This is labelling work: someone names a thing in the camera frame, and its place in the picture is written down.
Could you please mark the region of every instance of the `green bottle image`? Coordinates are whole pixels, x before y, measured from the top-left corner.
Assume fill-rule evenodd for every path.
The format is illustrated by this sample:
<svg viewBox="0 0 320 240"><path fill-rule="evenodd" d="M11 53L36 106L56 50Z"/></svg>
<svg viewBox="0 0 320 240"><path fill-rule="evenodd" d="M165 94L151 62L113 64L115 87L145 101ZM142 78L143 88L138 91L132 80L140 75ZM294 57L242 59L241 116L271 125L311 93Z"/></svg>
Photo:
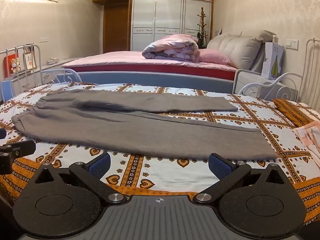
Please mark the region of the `green bottle image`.
<svg viewBox="0 0 320 240"><path fill-rule="evenodd" d="M278 76L278 55L276 56L276 60L273 64L272 70L271 70L271 76L273 78L276 78Z"/></svg>

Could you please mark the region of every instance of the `silver screw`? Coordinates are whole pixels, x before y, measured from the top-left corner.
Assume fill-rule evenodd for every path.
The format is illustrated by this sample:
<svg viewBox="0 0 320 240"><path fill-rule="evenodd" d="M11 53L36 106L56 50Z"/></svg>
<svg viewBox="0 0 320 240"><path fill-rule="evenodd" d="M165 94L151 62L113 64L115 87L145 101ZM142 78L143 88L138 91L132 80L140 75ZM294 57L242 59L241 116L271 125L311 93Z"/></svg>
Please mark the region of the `silver screw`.
<svg viewBox="0 0 320 240"><path fill-rule="evenodd" d="M196 199L204 202L204 201L209 201L211 199L211 196L206 193L201 193L196 195Z"/></svg>
<svg viewBox="0 0 320 240"><path fill-rule="evenodd" d="M112 202L119 202L124 199L124 195L119 194L119 193L114 193L108 196L108 199L111 200Z"/></svg>

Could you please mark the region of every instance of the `patterned bedsheet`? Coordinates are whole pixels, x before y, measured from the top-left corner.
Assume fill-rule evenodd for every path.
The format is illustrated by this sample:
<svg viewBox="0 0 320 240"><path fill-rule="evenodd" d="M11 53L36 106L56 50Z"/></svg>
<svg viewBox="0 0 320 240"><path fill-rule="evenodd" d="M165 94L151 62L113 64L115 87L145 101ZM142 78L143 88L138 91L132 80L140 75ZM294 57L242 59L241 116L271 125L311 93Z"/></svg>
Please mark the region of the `patterned bedsheet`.
<svg viewBox="0 0 320 240"><path fill-rule="evenodd" d="M166 115L175 118L201 120L203 122L221 122L234 126L260 128L268 142L277 152L278 158L276 160L246 160L250 166L253 168L265 168L269 163L277 163L292 183L320 176L320 169L292 132L293 124L275 109L275 105L272 102L249 96L220 94L201 90L130 84L83 85L74 82L38 86L17 95L0 107L0 126L8 131L7 137L0 140L0 143L13 143L29 139L15 130L11 122L13 115L21 113L49 92L73 89L158 94L172 93L209 97L224 96L239 108L237 112L170 113ZM302 109L306 109L306 111L311 109L304 104L299 104L299 106ZM319 118L318 113L314 111L313 113ZM15 160L13 173L0 176L0 185L15 200L42 163L49 162L57 168L68 167L76 161L87 163L105 151L108 150L92 148L86 145L59 144L36 140L35 153L26 158ZM108 153L111 157L111 168L101 180L124 194L188 194L192 198L197 192L218 181L217 177L209 170L207 160L155 158L113 151L108 151Z"/></svg>

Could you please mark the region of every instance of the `coat rack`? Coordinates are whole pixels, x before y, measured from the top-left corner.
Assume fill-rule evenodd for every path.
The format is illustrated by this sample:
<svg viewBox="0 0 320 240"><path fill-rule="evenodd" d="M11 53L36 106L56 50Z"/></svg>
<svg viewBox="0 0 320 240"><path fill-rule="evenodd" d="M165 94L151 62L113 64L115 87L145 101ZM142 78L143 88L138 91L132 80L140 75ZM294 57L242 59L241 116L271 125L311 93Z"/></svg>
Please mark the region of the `coat rack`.
<svg viewBox="0 0 320 240"><path fill-rule="evenodd" d="M201 7L201 15L198 15L200 17L200 24L199 25L199 32L197 34L198 37L198 47L199 49L205 49L207 47L207 34L205 32L205 26L206 24L204 24L204 18L205 13L203 12L203 7Z"/></svg>

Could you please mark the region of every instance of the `folded comforter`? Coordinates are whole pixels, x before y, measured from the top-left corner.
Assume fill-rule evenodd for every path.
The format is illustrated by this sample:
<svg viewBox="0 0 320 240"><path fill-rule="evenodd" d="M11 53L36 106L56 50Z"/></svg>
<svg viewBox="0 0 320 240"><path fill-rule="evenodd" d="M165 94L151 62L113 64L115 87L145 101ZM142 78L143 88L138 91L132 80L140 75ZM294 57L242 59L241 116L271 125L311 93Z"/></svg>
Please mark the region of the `folded comforter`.
<svg viewBox="0 0 320 240"><path fill-rule="evenodd" d="M72 90L42 97L12 117L21 133L48 142L82 144L147 156L275 159L260 129L178 119L158 112L236 111L224 97Z"/></svg>
<svg viewBox="0 0 320 240"><path fill-rule="evenodd" d="M148 59L172 59L179 61L196 62L198 51L197 40L184 34L173 34L154 41L142 52Z"/></svg>

